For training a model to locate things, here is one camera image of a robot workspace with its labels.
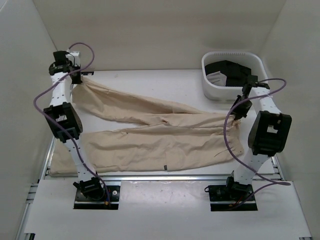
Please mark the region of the beige trousers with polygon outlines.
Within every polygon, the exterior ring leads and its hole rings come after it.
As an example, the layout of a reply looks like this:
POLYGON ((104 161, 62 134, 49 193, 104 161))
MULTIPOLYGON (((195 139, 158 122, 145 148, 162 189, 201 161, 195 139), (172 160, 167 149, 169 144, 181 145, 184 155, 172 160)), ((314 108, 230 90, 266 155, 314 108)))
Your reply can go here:
POLYGON ((87 132, 80 155, 98 172, 173 172, 231 161, 244 153, 239 122, 223 113, 112 89, 88 78, 72 90, 77 108, 133 127, 87 132))

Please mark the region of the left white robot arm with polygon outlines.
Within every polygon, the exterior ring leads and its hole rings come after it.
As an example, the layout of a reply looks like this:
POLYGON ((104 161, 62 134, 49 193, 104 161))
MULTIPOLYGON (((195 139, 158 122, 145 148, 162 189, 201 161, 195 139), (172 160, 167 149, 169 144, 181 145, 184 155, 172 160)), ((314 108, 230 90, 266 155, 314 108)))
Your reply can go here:
POLYGON ((78 51, 55 51, 54 62, 49 66, 49 75, 53 84, 57 86, 52 91, 52 99, 49 107, 43 112, 55 120, 64 130, 61 130, 50 119, 48 125, 54 137, 60 140, 71 154, 78 181, 73 185, 84 197, 93 201, 106 199, 106 191, 103 183, 97 177, 97 171, 87 160, 87 156, 81 146, 80 136, 83 125, 79 115, 71 103, 73 85, 82 84, 80 53, 78 51))

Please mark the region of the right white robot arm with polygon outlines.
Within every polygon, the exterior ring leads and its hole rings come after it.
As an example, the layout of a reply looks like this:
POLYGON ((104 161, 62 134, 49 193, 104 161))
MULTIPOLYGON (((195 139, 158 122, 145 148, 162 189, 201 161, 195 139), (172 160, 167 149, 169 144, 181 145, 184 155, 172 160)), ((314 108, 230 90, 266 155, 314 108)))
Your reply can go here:
POLYGON ((284 150, 290 131, 292 117, 282 113, 275 105, 266 80, 255 75, 246 78, 242 94, 227 113, 235 120, 245 118, 254 107, 256 119, 248 135, 248 151, 244 159, 238 159, 239 166, 227 178, 224 193, 230 200, 250 198, 252 180, 262 164, 284 150))

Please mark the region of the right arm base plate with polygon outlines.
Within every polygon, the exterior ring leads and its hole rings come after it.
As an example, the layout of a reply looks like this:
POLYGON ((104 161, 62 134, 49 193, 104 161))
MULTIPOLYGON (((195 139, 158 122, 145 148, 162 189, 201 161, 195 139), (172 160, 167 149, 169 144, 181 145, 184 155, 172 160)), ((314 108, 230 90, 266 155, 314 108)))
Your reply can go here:
POLYGON ((257 211, 257 203, 252 185, 245 185, 246 189, 232 189, 227 185, 208 185, 204 192, 209 194, 211 212, 257 211))

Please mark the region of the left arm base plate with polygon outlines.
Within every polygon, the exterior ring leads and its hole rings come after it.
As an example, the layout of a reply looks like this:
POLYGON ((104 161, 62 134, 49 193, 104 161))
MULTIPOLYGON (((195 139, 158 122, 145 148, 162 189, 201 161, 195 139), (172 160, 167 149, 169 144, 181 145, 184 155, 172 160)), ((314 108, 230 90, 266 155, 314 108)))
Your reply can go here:
POLYGON ((80 189, 76 190, 73 208, 75 210, 118 210, 121 186, 107 185, 110 203, 106 204, 107 194, 104 189, 93 193, 84 194, 80 189))

